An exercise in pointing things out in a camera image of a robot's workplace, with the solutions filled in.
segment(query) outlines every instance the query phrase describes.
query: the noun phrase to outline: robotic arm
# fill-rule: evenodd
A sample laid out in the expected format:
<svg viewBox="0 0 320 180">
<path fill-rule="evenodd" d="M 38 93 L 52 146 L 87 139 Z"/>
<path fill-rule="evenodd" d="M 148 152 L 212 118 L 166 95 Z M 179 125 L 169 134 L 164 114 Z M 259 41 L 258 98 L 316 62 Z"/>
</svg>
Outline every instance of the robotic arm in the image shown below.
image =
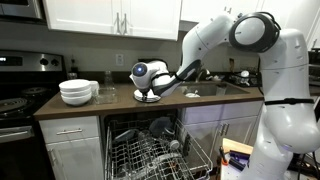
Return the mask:
<svg viewBox="0 0 320 180">
<path fill-rule="evenodd" d="M 272 15 L 251 13 L 236 20 L 229 14 L 199 23 L 183 40 L 183 61 L 170 75 L 164 62 L 138 63 L 131 78 L 146 99 L 167 96 L 200 66 L 208 50 L 230 43 L 258 53 L 265 103 L 250 164 L 240 179 L 285 179 L 293 153 L 320 147 L 319 124 L 309 94 L 307 46 L 301 32 L 280 30 Z"/>
</svg>

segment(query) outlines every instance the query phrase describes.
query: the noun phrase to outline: dishwasher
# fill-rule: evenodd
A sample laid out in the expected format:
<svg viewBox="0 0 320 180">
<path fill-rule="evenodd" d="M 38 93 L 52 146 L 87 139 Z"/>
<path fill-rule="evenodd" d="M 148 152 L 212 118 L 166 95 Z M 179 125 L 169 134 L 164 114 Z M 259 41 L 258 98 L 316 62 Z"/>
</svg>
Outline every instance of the dishwasher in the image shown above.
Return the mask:
<svg viewBox="0 0 320 180">
<path fill-rule="evenodd" d="M 105 117 L 105 179 L 210 179 L 212 161 L 177 111 Z"/>
</svg>

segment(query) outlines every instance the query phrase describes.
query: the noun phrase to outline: stacked bowl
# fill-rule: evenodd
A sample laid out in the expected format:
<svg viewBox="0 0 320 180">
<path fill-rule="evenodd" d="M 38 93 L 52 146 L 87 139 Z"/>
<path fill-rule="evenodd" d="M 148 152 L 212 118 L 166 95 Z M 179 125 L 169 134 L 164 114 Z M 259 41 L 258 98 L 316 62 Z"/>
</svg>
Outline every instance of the stacked bowl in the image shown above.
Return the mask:
<svg viewBox="0 0 320 180">
<path fill-rule="evenodd" d="M 59 84 L 62 100 L 72 106 L 81 106 L 87 103 L 91 97 L 90 81 L 73 79 Z"/>
</svg>

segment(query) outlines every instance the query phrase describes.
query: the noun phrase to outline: gray wall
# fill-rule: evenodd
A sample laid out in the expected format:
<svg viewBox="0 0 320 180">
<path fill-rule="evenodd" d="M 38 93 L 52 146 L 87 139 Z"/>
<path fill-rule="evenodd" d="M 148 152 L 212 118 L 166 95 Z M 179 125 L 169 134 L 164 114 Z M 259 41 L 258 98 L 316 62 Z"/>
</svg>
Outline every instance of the gray wall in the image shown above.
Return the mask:
<svg viewBox="0 0 320 180">
<path fill-rule="evenodd" d="M 181 45 L 186 32 L 179 32 L 178 41 L 102 36 L 62 31 L 49 31 L 46 26 L 0 22 L 0 49 L 16 49 L 61 54 L 67 68 L 72 56 L 80 71 L 130 71 L 138 58 L 162 58 L 170 71 L 179 68 Z M 125 65 L 115 65 L 115 54 L 124 54 Z M 240 67 L 256 66 L 258 56 L 221 45 L 203 59 L 210 71 L 228 71 L 229 58 Z"/>
</svg>

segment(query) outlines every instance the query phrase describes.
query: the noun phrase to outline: dark countertop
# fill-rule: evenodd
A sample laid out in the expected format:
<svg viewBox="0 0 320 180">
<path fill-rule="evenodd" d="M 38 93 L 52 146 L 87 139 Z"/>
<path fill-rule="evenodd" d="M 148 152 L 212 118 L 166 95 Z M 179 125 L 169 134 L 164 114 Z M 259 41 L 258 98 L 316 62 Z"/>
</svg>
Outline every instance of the dark countertop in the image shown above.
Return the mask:
<svg viewBox="0 0 320 180">
<path fill-rule="evenodd" d="M 60 93 L 58 93 L 34 114 L 35 119 L 40 121 L 263 100 L 258 88 L 241 88 L 248 93 L 187 98 L 180 91 L 175 90 L 170 96 L 163 97 L 158 102 L 142 103 L 133 98 L 133 92 L 136 90 L 133 84 L 116 85 L 116 88 L 118 90 L 117 103 L 99 105 L 87 103 L 81 107 L 66 105 L 62 101 Z M 310 86 L 310 93 L 312 96 L 319 96 L 320 87 Z"/>
</svg>

